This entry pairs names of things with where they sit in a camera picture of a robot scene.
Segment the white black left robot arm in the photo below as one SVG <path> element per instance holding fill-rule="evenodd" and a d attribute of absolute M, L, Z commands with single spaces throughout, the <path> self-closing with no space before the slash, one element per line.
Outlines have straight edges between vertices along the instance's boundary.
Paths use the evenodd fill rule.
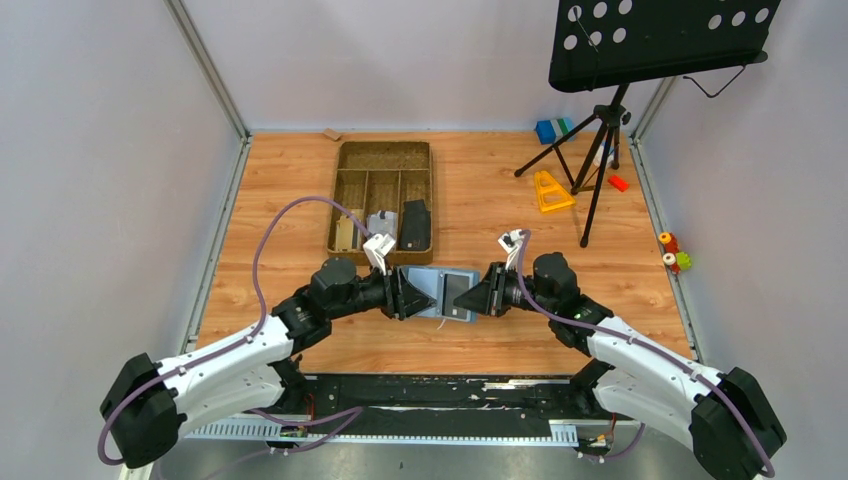
<path fill-rule="evenodd" d="M 373 309 L 404 320 L 434 302 L 399 267 L 360 276 L 350 260 L 332 257 L 249 327 L 191 353 L 128 359 L 100 405 L 100 459 L 139 468 L 234 414 L 271 406 L 296 412 L 307 389 L 292 357 L 327 338 L 334 320 Z"/>

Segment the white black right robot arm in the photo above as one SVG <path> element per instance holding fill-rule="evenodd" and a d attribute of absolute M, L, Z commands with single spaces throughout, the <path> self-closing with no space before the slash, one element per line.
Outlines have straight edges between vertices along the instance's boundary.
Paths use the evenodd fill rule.
<path fill-rule="evenodd" d="M 739 367 L 723 373 L 638 333 L 580 291 L 560 252 L 537 257 L 524 277 L 494 262 L 454 303 L 495 317 L 510 308 L 551 313 L 557 340 L 591 359 L 573 378 L 575 411 L 592 418 L 605 410 L 656 429 L 687 447 L 715 479 L 765 475 L 787 441 L 752 374 Z"/>

